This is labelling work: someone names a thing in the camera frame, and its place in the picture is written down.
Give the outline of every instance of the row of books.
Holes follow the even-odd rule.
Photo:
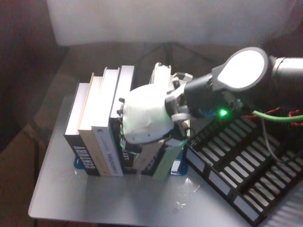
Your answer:
[[[122,104],[119,98],[133,89],[133,81],[134,66],[122,66],[117,70],[105,69],[103,76],[93,74],[90,83],[78,84],[64,137],[88,175],[124,176],[140,172],[153,176],[158,166],[163,169],[165,165],[160,175],[167,175],[172,165],[167,166],[170,162],[163,160],[167,151],[162,143],[139,146],[122,139],[117,113]],[[170,68],[153,73],[151,83],[168,89]]]

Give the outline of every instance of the green led light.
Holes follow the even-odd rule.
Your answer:
[[[223,109],[222,109],[222,110],[219,111],[219,116],[220,116],[220,117],[224,117],[226,114],[227,114],[227,111],[226,111],[226,110],[223,110]]]

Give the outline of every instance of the robotic hand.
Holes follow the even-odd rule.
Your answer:
[[[303,59],[275,58],[256,47],[242,49],[211,73],[180,85],[178,79],[184,76],[174,75],[174,90],[169,92],[148,84],[122,99],[121,130],[127,142],[181,141],[188,130],[181,123],[188,119],[236,111],[266,118],[255,110],[303,105]]]

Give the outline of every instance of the black slotted basket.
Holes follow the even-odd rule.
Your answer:
[[[272,150],[281,159],[302,147],[298,128],[267,122]],[[252,226],[260,224],[303,177],[303,160],[277,164],[260,120],[214,120],[184,148],[188,163]]]

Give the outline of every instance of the white table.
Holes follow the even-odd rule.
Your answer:
[[[149,176],[92,177],[73,167],[63,137],[72,96],[65,97],[30,203],[33,218],[155,227],[249,227],[192,168],[165,182]],[[301,182],[260,226],[303,225]]]

